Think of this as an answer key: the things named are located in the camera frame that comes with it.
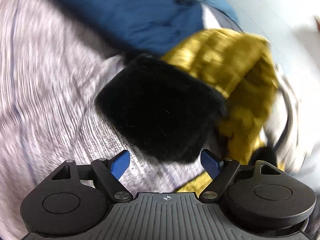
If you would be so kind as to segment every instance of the blue jacket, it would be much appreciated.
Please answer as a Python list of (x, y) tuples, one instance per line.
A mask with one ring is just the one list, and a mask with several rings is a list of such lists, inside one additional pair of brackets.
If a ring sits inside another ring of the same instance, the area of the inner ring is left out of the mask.
[(125, 51), (161, 56), (203, 28), (197, 0), (57, 0)]

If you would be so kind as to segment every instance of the mustard yellow fabric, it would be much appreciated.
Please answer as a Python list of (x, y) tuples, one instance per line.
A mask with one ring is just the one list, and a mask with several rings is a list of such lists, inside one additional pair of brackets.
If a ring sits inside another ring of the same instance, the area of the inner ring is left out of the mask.
[[(259, 132), (278, 87), (268, 41), (230, 29), (202, 30), (162, 59), (225, 97), (228, 115), (218, 124), (219, 134), (228, 138), (228, 157), (247, 164), (263, 144)], [(210, 182), (204, 173), (180, 190), (200, 193)]]

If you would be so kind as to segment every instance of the lavender knit fabric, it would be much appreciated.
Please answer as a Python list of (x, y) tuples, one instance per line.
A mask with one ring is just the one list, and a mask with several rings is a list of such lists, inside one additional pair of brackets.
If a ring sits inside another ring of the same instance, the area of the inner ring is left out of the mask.
[(52, 0), (0, 0), (0, 237), (27, 233), (23, 198), (67, 159), (89, 164), (130, 150), (120, 181), (171, 192), (203, 171), (145, 159), (94, 106), (123, 58)]

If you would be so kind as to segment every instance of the black fleece fabric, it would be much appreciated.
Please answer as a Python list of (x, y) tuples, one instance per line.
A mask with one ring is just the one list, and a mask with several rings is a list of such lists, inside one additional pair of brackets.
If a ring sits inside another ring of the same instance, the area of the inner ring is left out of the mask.
[(256, 149), (249, 160), (248, 165), (254, 165), (257, 160), (265, 161), (277, 167), (277, 156), (275, 150), (270, 146)]
[(217, 90), (148, 55), (115, 76), (96, 105), (146, 155), (182, 163), (197, 159), (215, 121), (226, 112)]

